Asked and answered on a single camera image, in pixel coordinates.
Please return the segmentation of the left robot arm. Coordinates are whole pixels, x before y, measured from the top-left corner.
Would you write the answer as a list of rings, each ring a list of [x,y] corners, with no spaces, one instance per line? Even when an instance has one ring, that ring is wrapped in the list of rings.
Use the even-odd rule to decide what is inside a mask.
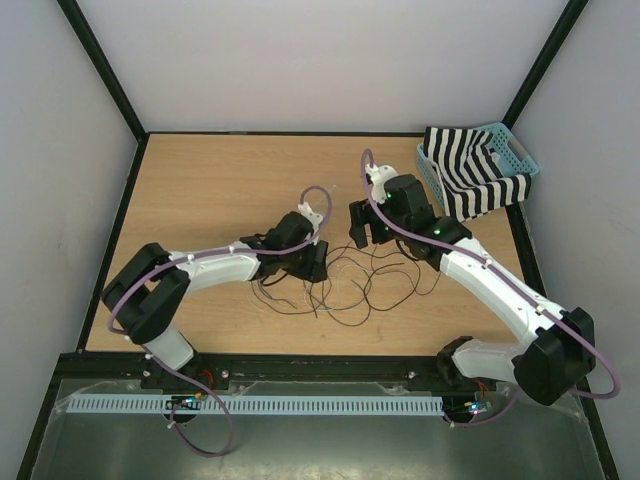
[[[149,243],[101,293],[110,311],[108,328],[164,364],[164,375],[175,386],[191,386],[200,364],[172,324],[184,297],[222,284],[264,280],[279,271],[311,283],[326,280],[328,243],[319,235],[327,224],[326,216],[300,205],[266,234],[225,247],[179,252]]]

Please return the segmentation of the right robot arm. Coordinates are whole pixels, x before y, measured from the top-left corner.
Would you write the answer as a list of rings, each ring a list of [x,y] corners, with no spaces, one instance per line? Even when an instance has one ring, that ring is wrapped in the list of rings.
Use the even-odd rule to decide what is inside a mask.
[[[439,381],[458,389],[473,377],[517,384],[550,406],[596,365],[591,316],[567,311],[528,287],[497,262],[457,219],[438,216],[423,184],[390,167],[364,176],[366,199],[350,204],[350,237],[369,243],[403,243],[412,257],[458,282],[513,333],[514,343],[462,336],[439,354]]]

